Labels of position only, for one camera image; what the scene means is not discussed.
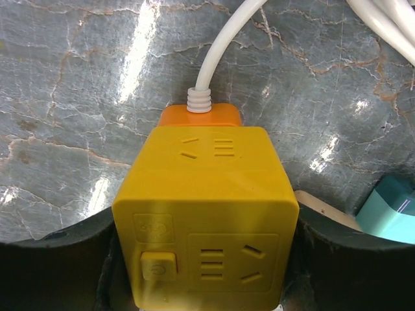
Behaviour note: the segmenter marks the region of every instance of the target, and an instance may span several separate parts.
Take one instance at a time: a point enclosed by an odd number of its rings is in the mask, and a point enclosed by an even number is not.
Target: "white cable bundle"
[[[415,0],[347,0],[355,13],[415,66]]]

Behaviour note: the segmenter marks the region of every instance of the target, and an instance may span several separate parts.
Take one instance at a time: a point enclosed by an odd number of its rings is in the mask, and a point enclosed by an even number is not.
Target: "cable strain relief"
[[[194,87],[187,90],[187,110],[193,113],[205,113],[212,109],[210,89],[196,91]]]

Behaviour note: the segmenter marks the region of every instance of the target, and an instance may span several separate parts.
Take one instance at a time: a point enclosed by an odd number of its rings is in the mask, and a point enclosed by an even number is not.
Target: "embossed symbol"
[[[142,224],[140,230],[154,236],[162,236],[167,233],[167,226],[162,222],[149,222]]]
[[[139,242],[174,242],[173,221],[169,214],[135,214],[134,227]]]
[[[166,268],[159,264],[151,266],[150,271],[153,275],[164,275],[166,273]]]

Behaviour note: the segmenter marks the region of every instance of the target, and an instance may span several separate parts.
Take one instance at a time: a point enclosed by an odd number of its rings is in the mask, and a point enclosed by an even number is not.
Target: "yellow power strip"
[[[298,217],[264,129],[159,126],[113,215],[147,310],[273,310]]]

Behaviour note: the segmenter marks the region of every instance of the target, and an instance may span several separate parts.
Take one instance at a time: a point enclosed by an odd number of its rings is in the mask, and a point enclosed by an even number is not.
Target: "white cable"
[[[415,47],[371,0],[347,0],[355,13],[380,37],[415,66]]]
[[[209,85],[228,45],[246,22],[266,3],[267,0],[245,0],[233,13],[229,21],[219,32],[207,53],[197,77],[196,86],[187,91],[187,110],[204,113],[211,110]]]
[[[407,0],[373,0],[402,30],[403,34],[415,44],[415,11]]]

